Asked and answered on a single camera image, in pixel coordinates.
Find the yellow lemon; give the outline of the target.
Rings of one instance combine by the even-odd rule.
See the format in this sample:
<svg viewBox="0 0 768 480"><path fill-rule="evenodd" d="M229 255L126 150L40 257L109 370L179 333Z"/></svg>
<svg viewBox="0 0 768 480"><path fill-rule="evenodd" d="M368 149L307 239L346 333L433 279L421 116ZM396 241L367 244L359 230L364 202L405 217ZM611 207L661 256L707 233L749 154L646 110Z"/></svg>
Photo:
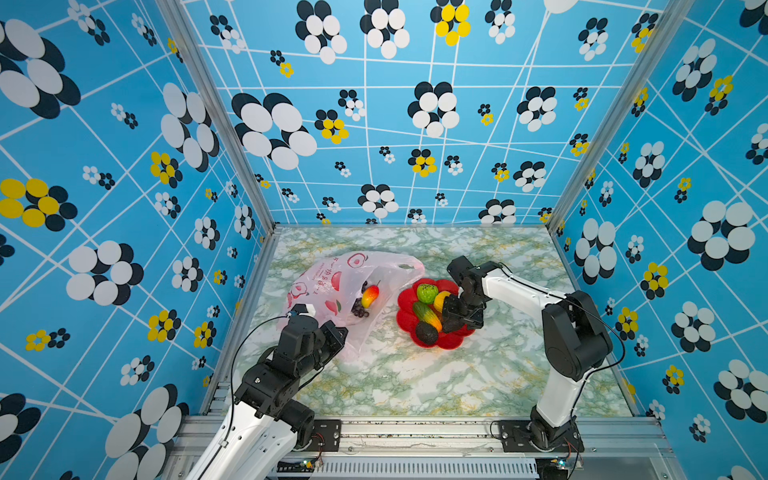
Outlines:
<svg viewBox="0 0 768 480"><path fill-rule="evenodd" d="M445 300L452 295L450 291L440 291L433 300L432 307L438 313L443 312Z"/></svg>

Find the dark purple grape bunch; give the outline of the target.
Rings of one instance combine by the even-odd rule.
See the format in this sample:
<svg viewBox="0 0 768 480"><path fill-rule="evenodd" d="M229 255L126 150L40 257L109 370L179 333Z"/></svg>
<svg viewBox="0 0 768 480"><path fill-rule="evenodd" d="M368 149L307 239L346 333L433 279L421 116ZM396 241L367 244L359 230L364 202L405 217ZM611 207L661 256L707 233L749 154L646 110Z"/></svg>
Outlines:
<svg viewBox="0 0 768 480"><path fill-rule="evenodd" d="M369 311L363 306L362 299L357 298L351 308L351 313L357 318L366 318L370 315Z"/></svg>

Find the green fruit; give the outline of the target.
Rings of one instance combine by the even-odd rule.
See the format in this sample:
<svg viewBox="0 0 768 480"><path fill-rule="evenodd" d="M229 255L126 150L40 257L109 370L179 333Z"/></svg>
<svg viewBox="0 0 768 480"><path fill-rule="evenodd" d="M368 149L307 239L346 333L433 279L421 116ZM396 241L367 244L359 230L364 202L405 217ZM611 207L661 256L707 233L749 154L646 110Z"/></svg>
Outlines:
<svg viewBox="0 0 768 480"><path fill-rule="evenodd" d="M440 294L439 288L434 284L422 283L416 290L418 301L425 305L433 305Z"/></svg>

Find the dark avocado front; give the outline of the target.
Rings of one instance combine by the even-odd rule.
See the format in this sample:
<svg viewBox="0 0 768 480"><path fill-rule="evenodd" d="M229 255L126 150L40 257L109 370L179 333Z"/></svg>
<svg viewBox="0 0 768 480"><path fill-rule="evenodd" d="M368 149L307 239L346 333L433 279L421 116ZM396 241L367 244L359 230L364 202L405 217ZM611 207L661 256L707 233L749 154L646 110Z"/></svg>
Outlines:
<svg viewBox="0 0 768 480"><path fill-rule="evenodd" d="M431 347L439 340L439 331L433 325L419 322L414 330L416 341L423 346Z"/></svg>

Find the pink translucent plastic bag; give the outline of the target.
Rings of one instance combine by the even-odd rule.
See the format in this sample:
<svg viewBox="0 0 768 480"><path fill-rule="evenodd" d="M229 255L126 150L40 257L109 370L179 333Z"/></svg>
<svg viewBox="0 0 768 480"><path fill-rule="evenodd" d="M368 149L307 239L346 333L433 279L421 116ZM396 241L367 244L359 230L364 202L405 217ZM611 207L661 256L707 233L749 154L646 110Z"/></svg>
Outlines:
<svg viewBox="0 0 768 480"><path fill-rule="evenodd" d="M383 311L399 293L424 277L425 267L417 258L381 251L351 251L323 258L303 272L287 292L283 310L297 303L312 304L315 318L323 324L333 321L348 329L341 358L360 356L369 335L383 322ZM370 315L357 318L351 308L363 291L379 287L379 296L367 309Z"/></svg>

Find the red flower-shaped plate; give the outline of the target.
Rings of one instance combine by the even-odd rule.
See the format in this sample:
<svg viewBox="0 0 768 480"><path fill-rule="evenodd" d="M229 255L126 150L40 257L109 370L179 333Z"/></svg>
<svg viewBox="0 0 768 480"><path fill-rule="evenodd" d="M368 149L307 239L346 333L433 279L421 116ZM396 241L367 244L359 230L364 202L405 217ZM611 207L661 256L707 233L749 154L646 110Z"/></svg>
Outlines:
<svg viewBox="0 0 768 480"><path fill-rule="evenodd" d="M439 340L435 345L426 347L420 345L416 341L414 330L418 323L421 321L414 315L412 311L412 305L418 301L416 290L417 287L422 283L434 284L439 288L440 291L450 291L452 295L458 295L458 285L451 280L433 280L429 278L418 280L413 286L404 289L397 298L398 311L396 314L396 322L398 327L402 331L406 332L410 336L413 343L420 348L429 349L438 347L443 350L455 350L459 348L464 342L464 339L471 336L474 331L462 329L455 333L445 333L442 327L442 331L439 333ZM442 322L442 313L436 313Z"/></svg>

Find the red yellow mango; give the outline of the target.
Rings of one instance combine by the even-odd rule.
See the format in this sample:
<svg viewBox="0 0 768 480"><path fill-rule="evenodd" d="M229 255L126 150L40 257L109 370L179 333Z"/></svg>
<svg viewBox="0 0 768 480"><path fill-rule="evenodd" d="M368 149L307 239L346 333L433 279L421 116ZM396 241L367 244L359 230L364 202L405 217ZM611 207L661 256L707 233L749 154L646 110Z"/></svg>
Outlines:
<svg viewBox="0 0 768 480"><path fill-rule="evenodd" d="M369 309L379 296L379 287L377 285L368 286L362 293L361 306Z"/></svg>

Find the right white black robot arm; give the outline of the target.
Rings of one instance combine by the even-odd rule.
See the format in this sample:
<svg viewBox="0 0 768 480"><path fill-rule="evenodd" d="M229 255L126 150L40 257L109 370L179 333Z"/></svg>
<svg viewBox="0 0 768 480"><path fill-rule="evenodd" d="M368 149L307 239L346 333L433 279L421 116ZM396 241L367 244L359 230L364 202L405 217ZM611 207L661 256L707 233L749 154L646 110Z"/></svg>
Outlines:
<svg viewBox="0 0 768 480"><path fill-rule="evenodd" d="M499 262L474 265L461 256L451 261L447 272L460 293L444 301L446 333L481 329L491 301L506 303L540 322L550 371L532 408L528 437L540 451L555 449L575 433L575 407L585 383L607 367L606 358L613 351L609 328L592 298L580 290L564 293L531 283Z"/></svg>

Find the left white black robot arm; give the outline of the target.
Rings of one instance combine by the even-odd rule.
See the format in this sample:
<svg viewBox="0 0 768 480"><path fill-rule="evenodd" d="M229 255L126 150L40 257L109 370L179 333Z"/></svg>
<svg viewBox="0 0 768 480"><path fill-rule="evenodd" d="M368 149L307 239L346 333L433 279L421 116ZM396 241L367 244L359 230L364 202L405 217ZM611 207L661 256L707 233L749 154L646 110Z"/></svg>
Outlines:
<svg viewBox="0 0 768 480"><path fill-rule="evenodd" d="M345 347L349 331L308 313L291 314L278 343L243 375L222 426L189 479L265 479L294 448L312 440L315 412L295 399L303 377Z"/></svg>

